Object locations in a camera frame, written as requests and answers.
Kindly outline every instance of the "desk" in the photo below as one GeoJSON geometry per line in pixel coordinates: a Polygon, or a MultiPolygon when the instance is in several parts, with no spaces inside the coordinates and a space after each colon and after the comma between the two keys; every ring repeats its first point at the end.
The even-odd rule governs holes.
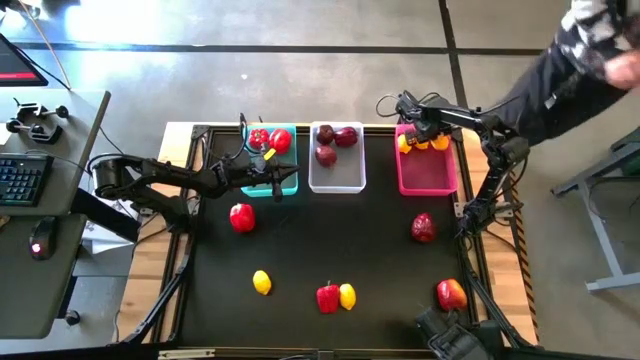
{"type": "MultiPolygon", "coordinates": [[[[158,157],[160,161],[171,161],[172,164],[178,166],[186,164],[193,125],[194,123],[167,124],[158,157]]],[[[464,141],[467,148],[466,160],[469,164],[471,182],[473,188],[478,189],[487,171],[486,158],[482,154],[474,134],[465,133],[464,141]]],[[[201,163],[200,151],[197,151],[196,154],[195,168],[197,169],[201,163]]],[[[155,186],[155,189],[167,196],[178,195],[180,191],[178,188],[170,186],[155,186]]],[[[163,220],[156,218],[141,231],[140,236],[156,232],[163,226],[163,220]]],[[[490,229],[513,241],[509,228],[492,225],[490,229]]],[[[118,319],[118,326],[123,337],[134,330],[157,298],[169,251],[169,238],[168,233],[159,234],[140,244],[136,249],[118,319]]],[[[530,312],[532,304],[530,305],[528,300],[528,296],[532,296],[532,293],[523,285],[523,275],[517,255],[505,244],[489,235],[483,236],[483,239],[494,298],[523,337],[532,343],[537,343],[530,312]]],[[[179,243],[179,256],[183,247],[184,240],[179,243]]],[[[165,316],[162,324],[161,339],[166,339],[170,333],[174,306],[172,301],[167,307],[168,315],[165,316]]]]}
{"type": "MultiPolygon", "coordinates": [[[[21,132],[11,134],[0,152],[44,150],[86,166],[110,96],[106,91],[0,90],[0,119],[5,121],[15,116],[14,97],[22,103],[40,102],[50,110],[64,105],[70,113],[69,119],[52,116],[42,122],[46,128],[51,128],[52,121],[63,128],[55,144],[37,144],[21,132]]],[[[102,212],[106,211],[106,217],[113,216],[115,223],[125,224],[115,226],[118,233],[135,240],[137,222],[79,189],[82,173],[79,167],[55,159],[37,207],[0,207],[0,214],[11,216],[0,229],[0,338],[43,338],[53,320],[64,316],[75,284],[72,270],[87,219],[114,228],[109,221],[102,221],[102,212]],[[27,241],[33,226],[48,215],[59,219],[56,250],[51,259],[35,261],[29,255],[27,241]]]]}

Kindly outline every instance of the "yellow lemon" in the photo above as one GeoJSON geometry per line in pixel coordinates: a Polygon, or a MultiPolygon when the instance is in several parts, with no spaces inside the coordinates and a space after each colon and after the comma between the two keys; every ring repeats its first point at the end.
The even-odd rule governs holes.
{"type": "Polygon", "coordinates": [[[422,144],[418,144],[418,143],[416,143],[416,144],[415,144],[415,145],[413,145],[413,146],[415,146],[416,148],[418,148],[418,149],[420,149],[420,150],[427,150],[427,149],[429,148],[429,142],[428,142],[428,141],[425,141],[425,142],[423,142],[422,144]]]}
{"type": "Polygon", "coordinates": [[[356,304],[356,291],[351,284],[340,285],[340,305],[347,309],[353,309],[356,304]]]}
{"type": "Polygon", "coordinates": [[[449,137],[447,135],[438,135],[437,139],[431,140],[431,145],[436,150],[447,150],[449,148],[449,137]]]}
{"type": "Polygon", "coordinates": [[[267,295],[269,290],[271,290],[271,279],[269,279],[269,275],[262,270],[256,271],[256,273],[253,274],[253,286],[260,294],[267,295]]]}
{"type": "Polygon", "coordinates": [[[409,151],[411,151],[411,146],[407,144],[407,137],[404,134],[398,136],[396,141],[398,142],[398,151],[405,154],[408,154],[409,151]]]}

